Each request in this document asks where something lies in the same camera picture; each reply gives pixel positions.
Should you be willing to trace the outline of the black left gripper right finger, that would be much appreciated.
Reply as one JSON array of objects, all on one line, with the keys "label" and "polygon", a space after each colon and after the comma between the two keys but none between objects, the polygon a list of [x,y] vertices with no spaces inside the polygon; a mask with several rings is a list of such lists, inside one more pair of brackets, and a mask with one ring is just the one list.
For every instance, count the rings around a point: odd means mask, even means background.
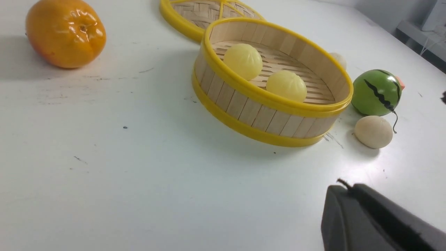
[{"label": "black left gripper right finger", "polygon": [[338,178],[384,235],[403,251],[444,251],[445,232],[428,224],[366,184]]}]

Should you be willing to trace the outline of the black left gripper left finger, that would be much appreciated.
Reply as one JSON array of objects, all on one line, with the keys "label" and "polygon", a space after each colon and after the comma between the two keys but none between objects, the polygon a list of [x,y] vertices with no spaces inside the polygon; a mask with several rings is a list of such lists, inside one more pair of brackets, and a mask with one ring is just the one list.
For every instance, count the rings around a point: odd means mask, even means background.
[{"label": "black left gripper left finger", "polygon": [[321,220],[325,251],[396,251],[347,189],[328,187]]}]

